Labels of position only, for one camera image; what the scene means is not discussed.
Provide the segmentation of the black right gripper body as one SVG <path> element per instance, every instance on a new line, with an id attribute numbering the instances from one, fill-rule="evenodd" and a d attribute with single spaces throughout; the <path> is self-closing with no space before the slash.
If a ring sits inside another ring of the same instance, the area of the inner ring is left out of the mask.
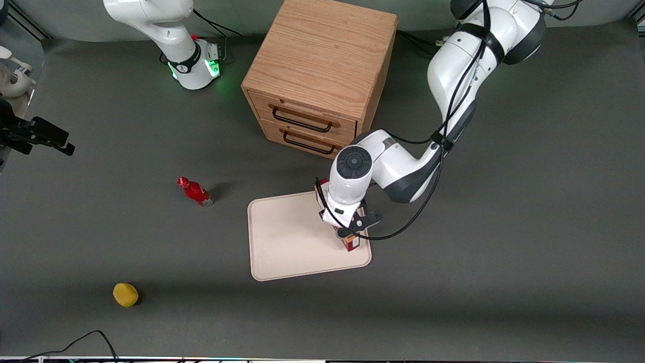
<path id="1" fill-rule="evenodd" d="M 2 146 L 9 147 L 21 154 L 28 155 L 33 145 L 27 129 L 22 127 L 25 120 L 17 117 L 9 102 L 1 99 L 1 139 Z"/>

